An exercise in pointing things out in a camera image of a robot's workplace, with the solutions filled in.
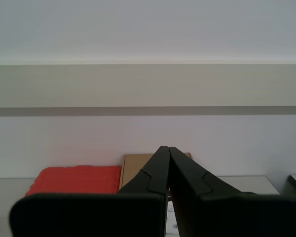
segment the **white wall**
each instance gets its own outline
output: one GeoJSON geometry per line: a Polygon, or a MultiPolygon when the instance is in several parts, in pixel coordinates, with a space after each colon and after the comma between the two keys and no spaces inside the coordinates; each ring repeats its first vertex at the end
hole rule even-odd
{"type": "Polygon", "coordinates": [[[296,60],[296,0],[0,0],[0,62],[296,60]]]}
{"type": "Polygon", "coordinates": [[[296,174],[296,115],[0,117],[0,177],[48,166],[118,165],[161,145],[191,152],[216,175],[296,174]]]}

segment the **red foam pad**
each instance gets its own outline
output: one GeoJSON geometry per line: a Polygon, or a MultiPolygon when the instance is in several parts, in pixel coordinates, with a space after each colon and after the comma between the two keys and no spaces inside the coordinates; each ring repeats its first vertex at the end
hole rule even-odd
{"type": "Polygon", "coordinates": [[[115,194],[120,166],[49,167],[39,174],[25,196],[36,193],[115,194]]]}

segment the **cardboard box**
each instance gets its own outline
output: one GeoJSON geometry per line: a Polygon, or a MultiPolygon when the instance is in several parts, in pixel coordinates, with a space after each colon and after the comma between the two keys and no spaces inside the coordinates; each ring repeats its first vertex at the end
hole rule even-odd
{"type": "MultiPolygon", "coordinates": [[[[192,158],[190,153],[185,153],[188,157],[192,158]]],[[[150,160],[153,154],[131,154],[125,155],[124,162],[122,166],[122,171],[120,174],[119,189],[121,189],[125,184],[131,181],[132,178],[138,174],[138,172],[143,168],[143,166],[150,160]]]]}
{"type": "MultiPolygon", "coordinates": [[[[193,159],[190,153],[185,153],[185,154],[191,159],[193,159]]],[[[153,154],[125,155],[122,171],[120,175],[120,183],[119,183],[120,189],[136,176],[136,174],[148,162],[148,160],[152,157],[152,155],[153,154]]],[[[167,210],[166,233],[169,233],[169,234],[179,233],[177,220],[174,214],[174,208],[173,208],[173,204],[170,196],[169,196],[168,210],[167,210]]]]}

